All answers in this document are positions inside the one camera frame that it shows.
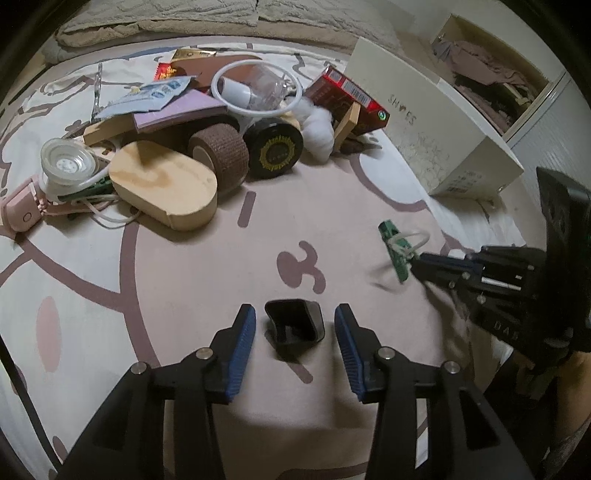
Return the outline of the beige duvet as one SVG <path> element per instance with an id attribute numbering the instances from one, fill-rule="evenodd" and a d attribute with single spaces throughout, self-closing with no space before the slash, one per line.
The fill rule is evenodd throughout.
<path id="1" fill-rule="evenodd" d="M 115 46 L 180 37 L 252 37 L 351 53 L 358 36 L 328 27 L 260 20 L 256 25 L 195 20 L 142 20 L 67 32 L 60 27 L 41 48 L 51 65 Z"/>

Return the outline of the pink handheld fan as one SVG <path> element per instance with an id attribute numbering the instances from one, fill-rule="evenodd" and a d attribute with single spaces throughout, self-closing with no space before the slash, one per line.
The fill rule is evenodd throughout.
<path id="1" fill-rule="evenodd" d="M 11 236 L 27 232 L 42 220 L 44 206 L 44 193 L 31 177 L 1 201 L 2 225 Z"/>

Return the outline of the brown leather piece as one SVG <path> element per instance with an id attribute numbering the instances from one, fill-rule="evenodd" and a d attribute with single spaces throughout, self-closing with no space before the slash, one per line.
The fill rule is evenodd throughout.
<path id="1" fill-rule="evenodd" d="M 243 60 L 259 60 L 254 55 L 215 55 L 202 58 L 187 58 L 173 61 L 171 67 L 177 76 L 192 76 L 191 87 L 206 92 L 211 87 L 211 81 L 218 70 Z"/>

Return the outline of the white shoe box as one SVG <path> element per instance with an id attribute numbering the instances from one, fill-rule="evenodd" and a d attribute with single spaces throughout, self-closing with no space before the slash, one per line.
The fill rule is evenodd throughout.
<path id="1" fill-rule="evenodd" d="M 489 121 L 421 64 L 361 38 L 346 77 L 390 113 L 384 132 L 429 195 L 492 199 L 523 174 Z"/>

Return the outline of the blue white wipe packet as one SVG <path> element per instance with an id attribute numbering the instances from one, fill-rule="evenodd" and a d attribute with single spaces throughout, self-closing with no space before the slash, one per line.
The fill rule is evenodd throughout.
<path id="1" fill-rule="evenodd" d="M 159 111 L 190 87 L 191 76 L 170 77 L 140 86 L 117 100 L 111 101 L 96 116 L 98 120 L 112 117 Z"/>

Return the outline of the purple notebook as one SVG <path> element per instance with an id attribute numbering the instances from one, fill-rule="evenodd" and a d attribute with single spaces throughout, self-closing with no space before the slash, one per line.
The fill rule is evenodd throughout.
<path id="1" fill-rule="evenodd" d="M 225 114 L 228 106 L 195 89 L 189 89 L 171 100 L 159 111 L 134 113 L 137 133 L 151 133 L 165 127 Z"/>

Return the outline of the brown bandage roll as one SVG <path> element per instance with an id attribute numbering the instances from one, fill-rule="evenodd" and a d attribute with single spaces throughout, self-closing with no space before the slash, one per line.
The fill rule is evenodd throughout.
<path id="1" fill-rule="evenodd" d="M 217 179 L 217 191 L 224 195 L 242 185 L 249 173 L 249 150 L 238 131 L 219 123 L 194 133 L 188 154 L 211 168 Z"/>

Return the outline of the small black square cup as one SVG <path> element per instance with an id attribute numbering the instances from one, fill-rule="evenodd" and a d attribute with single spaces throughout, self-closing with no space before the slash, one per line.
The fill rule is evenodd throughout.
<path id="1" fill-rule="evenodd" d="M 283 357 L 297 357 L 325 339 L 325 321 L 318 302 L 275 299 L 266 302 L 266 338 Z"/>

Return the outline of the black round tin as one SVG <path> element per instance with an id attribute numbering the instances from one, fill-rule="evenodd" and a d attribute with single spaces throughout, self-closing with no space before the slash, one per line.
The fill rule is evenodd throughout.
<path id="1" fill-rule="evenodd" d="M 243 134 L 243 141 L 249 150 L 249 176 L 256 179 L 283 175 L 304 151 L 301 130 L 276 117 L 253 123 Z"/>

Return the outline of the left grey quilted pillow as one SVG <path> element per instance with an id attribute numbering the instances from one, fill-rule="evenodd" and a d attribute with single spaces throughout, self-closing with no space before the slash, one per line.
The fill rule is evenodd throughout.
<path id="1" fill-rule="evenodd" d="M 138 21 L 191 20 L 256 25 L 256 1 L 97 0 L 87 2 L 60 32 L 126 25 Z"/>

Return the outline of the pile of clothes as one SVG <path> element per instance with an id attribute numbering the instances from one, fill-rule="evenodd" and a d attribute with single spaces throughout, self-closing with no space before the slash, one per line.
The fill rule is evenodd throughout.
<path id="1" fill-rule="evenodd" d="M 533 105 L 548 80 L 512 50 L 495 56 L 466 40 L 439 37 L 432 43 L 434 56 L 445 63 L 454 85 L 494 128 L 506 133 Z"/>

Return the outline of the white cotton ball bag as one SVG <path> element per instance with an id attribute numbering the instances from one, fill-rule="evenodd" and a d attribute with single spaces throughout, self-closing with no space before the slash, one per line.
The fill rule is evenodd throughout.
<path id="1" fill-rule="evenodd" d="M 304 149 L 318 163 L 325 164 L 335 147 L 335 131 L 332 128 L 332 113 L 317 106 L 311 99 L 302 97 L 293 110 L 301 126 Z"/>

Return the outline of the grey quilted pillow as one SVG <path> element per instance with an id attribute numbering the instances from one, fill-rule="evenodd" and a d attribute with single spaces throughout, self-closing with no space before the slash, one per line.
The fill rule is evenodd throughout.
<path id="1" fill-rule="evenodd" d="M 97 0 L 87 2 L 60 32 L 126 25 L 138 21 L 191 20 L 256 25 L 256 1 Z"/>
<path id="2" fill-rule="evenodd" d="M 351 53 L 365 38 L 394 53 L 403 47 L 390 15 L 370 1 L 259 1 L 257 32 Z"/>

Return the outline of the right grey quilted pillow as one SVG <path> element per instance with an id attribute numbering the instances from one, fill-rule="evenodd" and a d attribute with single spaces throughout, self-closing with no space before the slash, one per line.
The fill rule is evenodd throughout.
<path id="1" fill-rule="evenodd" d="M 390 15 L 370 1 L 259 1 L 257 32 L 351 53 L 365 38 L 394 53 L 403 47 Z"/>

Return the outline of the oval wooden board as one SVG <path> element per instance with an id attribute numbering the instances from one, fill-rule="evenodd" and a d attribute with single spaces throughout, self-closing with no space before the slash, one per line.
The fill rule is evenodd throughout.
<path id="1" fill-rule="evenodd" d="M 140 140 L 111 159 L 108 176 L 122 200 L 174 231 L 211 222 L 217 209 L 217 179 L 204 164 Z"/>

